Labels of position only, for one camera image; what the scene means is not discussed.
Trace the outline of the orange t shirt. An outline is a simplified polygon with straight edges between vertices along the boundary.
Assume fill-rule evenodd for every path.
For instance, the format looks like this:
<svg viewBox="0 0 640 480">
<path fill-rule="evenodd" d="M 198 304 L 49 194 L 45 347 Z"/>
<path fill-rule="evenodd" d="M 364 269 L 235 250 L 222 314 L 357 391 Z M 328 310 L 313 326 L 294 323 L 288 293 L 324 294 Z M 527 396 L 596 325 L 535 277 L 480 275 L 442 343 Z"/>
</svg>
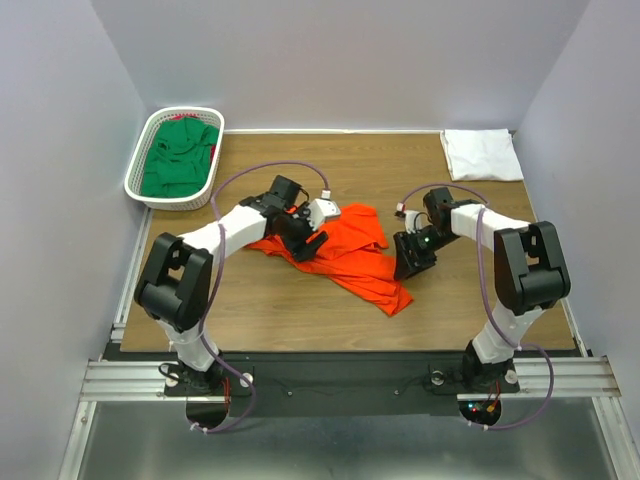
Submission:
<svg viewBox="0 0 640 480">
<path fill-rule="evenodd" d="M 388 316 L 413 302 L 409 291 L 394 277 L 396 260 L 385 253 L 389 243 L 374 207 L 349 204 L 341 209 L 339 219 L 323 225 L 320 231 L 328 240 L 305 262 L 294 260 L 277 236 L 254 242 L 249 248 L 282 257 L 304 273 L 325 276 Z"/>
</svg>

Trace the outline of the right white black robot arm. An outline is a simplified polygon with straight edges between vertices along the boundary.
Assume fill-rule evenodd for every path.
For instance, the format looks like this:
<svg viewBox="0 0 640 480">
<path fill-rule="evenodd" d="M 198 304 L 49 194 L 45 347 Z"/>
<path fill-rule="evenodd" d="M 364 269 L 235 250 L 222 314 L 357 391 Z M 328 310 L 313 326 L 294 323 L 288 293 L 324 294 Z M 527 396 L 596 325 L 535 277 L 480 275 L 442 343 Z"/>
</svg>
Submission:
<svg viewBox="0 0 640 480">
<path fill-rule="evenodd" d="M 409 279 L 436 264 L 437 251 L 465 237 L 475 242 L 480 291 L 488 295 L 483 253 L 493 254 L 494 304 L 485 302 L 487 321 L 469 342 L 456 382 L 482 390 L 512 370 L 515 352 L 530 326 L 568 296 L 571 280 L 556 227 L 547 221 L 525 222 L 491 210 L 484 197 L 456 200 L 446 184 L 425 186 L 422 211 L 396 206 L 404 223 L 393 236 L 394 278 Z"/>
</svg>

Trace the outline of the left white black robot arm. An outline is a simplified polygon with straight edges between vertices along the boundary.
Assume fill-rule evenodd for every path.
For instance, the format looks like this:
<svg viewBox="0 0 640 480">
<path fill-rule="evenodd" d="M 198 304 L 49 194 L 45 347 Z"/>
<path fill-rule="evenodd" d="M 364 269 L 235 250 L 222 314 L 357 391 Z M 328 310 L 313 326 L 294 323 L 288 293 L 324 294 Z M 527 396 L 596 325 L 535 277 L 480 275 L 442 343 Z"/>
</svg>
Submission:
<svg viewBox="0 0 640 480">
<path fill-rule="evenodd" d="M 211 394 L 223 384 L 220 350 L 209 340 L 204 321 L 230 255 L 276 236 L 295 261 L 306 262 L 327 241 L 320 228 L 339 218 L 340 208 L 329 191 L 299 203 L 302 191 L 278 175 L 269 190 L 241 200 L 220 219 L 181 236 L 163 233 L 155 239 L 134 300 L 175 348 L 177 364 L 160 370 L 169 386 Z"/>
</svg>

